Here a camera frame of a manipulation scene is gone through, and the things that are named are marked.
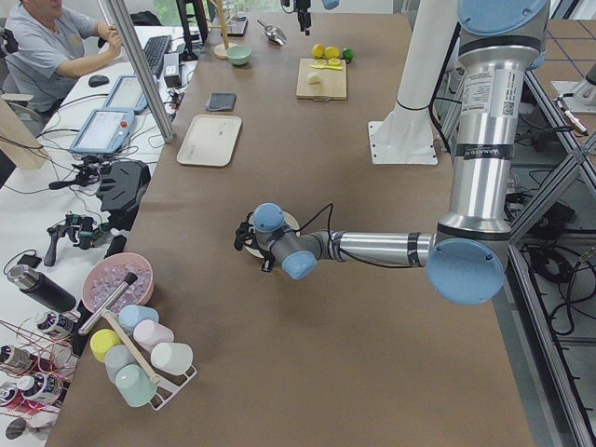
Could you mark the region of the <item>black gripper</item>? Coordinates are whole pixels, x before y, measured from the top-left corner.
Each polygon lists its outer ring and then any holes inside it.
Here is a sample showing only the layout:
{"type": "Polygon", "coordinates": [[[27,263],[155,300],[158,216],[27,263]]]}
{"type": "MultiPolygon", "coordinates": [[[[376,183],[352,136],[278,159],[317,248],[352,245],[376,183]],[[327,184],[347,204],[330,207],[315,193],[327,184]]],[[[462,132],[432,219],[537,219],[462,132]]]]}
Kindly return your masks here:
{"type": "Polygon", "coordinates": [[[264,259],[261,266],[263,272],[271,272],[274,268],[276,257],[271,251],[274,244],[272,233],[256,232],[252,237],[251,248],[257,250],[264,259]]]}
{"type": "Polygon", "coordinates": [[[294,0],[293,1],[294,11],[298,13],[298,21],[300,24],[301,32],[305,35],[310,35],[311,28],[311,14],[308,12],[311,8],[310,0],[294,0]]]}

